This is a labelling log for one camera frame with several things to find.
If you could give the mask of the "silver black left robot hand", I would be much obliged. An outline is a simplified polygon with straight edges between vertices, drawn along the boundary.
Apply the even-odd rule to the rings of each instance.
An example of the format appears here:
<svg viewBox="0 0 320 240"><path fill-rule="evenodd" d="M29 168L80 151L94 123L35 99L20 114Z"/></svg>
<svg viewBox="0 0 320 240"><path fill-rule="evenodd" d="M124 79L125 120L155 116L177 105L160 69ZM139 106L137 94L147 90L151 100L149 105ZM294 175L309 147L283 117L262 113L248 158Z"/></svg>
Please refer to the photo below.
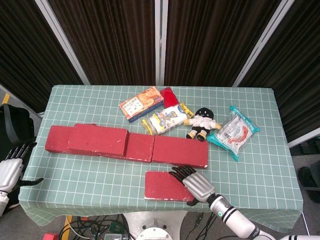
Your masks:
<svg viewBox="0 0 320 240"><path fill-rule="evenodd" d="M0 162L0 196L4 197L18 187L34 186L41 183L44 178L36 180L22 180L24 158L37 145L30 141L11 149L5 159Z"/></svg>

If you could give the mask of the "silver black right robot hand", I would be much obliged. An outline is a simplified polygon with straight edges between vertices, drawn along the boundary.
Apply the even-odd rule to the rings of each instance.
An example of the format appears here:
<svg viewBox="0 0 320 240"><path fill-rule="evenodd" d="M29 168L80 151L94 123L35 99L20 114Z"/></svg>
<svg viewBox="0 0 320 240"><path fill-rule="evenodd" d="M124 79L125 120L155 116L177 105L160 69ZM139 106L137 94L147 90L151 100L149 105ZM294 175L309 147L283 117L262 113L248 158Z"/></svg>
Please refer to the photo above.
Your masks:
<svg viewBox="0 0 320 240"><path fill-rule="evenodd" d="M216 194L216 187L201 173L189 165L172 167L168 173L177 179L193 195L193 200L188 201L188 206L197 203L208 203Z"/></svg>

